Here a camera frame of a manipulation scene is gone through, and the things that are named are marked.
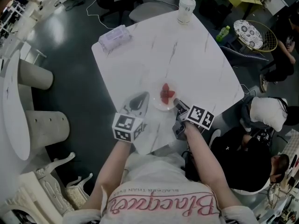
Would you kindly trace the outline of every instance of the white t-shirt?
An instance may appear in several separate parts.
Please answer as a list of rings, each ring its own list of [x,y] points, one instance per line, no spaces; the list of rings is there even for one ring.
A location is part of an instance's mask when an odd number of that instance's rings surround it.
[[[91,221],[101,224],[224,224],[226,220],[258,224],[248,207],[219,210],[211,189],[187,180],[180,169],[181,164],[184,165],[184,160],[174,154],[163,158],[135,157],[123,184],[109,198],[103,193],[101,211],[69,212],[64,216],[63,224]]]
[[[251,102],[250,119],[263,122],[279,132],[287,118],[281,101],[275,98],[254,97]]]

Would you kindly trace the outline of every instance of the green bottle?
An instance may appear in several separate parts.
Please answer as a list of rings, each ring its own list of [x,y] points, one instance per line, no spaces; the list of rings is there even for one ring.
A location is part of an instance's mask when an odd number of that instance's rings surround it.
[[[229,34],[229,26],[226,26],[224,28],[221,29],[220,33],[216,36],[216,41],[217,42],[221,42],[223,40],[223,38]]]

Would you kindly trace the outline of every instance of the hand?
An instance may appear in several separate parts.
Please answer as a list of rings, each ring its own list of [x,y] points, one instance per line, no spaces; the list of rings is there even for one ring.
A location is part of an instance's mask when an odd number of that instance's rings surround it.
[[[288,50],[288,52],[293,52],[293,50],[294,50],[294,47],[293,46],[288,46],[288,48],[287,48],[287,50]]]
[[[291,64],[294,65],[296,63],[296,60],[292,55],[289,55],[289,59],[290,59]]]

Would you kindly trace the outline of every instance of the dark floor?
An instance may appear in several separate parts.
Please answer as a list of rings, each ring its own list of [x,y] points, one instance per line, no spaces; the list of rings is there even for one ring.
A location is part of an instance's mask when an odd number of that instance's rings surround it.
[[[111,130],[115,108],[91,50],[99,36],[108,29],[99,23],[97,17],[87,16],[86,8],[93,1],[86,0],[84,5],[74,7],[68,12],[59,8],[46,20],[39,22],[28,36],[28,41],[48,56],[41,66],[54,74],[54,84],[49,90],[32,89],[35,109],[61,111],[68,117],[71,127],[69,138],[48,146],[48,154],[51,159],[61,159],[67,157],[70,152],[75,152],[76,158],[57,168],[57,173],[64,184],[77,179],[77,176],[87,177],[90,172],[94,173],[93,179],[85,186],[87,193],[91,192],[96,176],[116,142]],[[89,12],[102,14],[105,11],[95,3]],[[198,5],[194,13],[208,30],[214,29],[214,25],[198,13]],[[233,21],[240,18],[242,11],[234,8],[224,24],[231,26]],[[250,15],[249,19],[263,23],[273,22],[269,12],[262,9]],[[107,17],[105,24],[116,27],[118,15]],[[128,13],[124,14],[124,24],[131,25]],[[254,87],[258,95],[258,75],[261,67],[257,64],[254,67],[233,68],[240,83],[245,84],[250,90]],[[298,105],[298,66],[295,70],[295,74],[286,81],[277,85],[271,84],[267,96],[283,97],[289,104]],[[214,127],[225,132],[239,125],[237,114],[240,103],[218,116]],[[210,134],[211,131],[204,133],[206,140]],[[264,196],[254,195],[243,202],[253,207],[261,198]]]

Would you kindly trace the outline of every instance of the strawberry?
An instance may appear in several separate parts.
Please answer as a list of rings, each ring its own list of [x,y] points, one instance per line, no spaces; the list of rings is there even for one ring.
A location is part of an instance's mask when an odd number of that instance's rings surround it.
[[[167,97],[163,97],[161,98],[162,102],[166,105],[168,105],[168,98]]]
[[[168,98],[168,92],[167,91],[161,91],[160,92],[160,97],[161,98]]]
[[[165,83],[165,84],[163,85],[162,90],[163,90],[163,91],[169,91],[169,86],[168,86],[167,83]]]
[[[174,91],[168,91],[168,98],[172,98],[174,96]]]

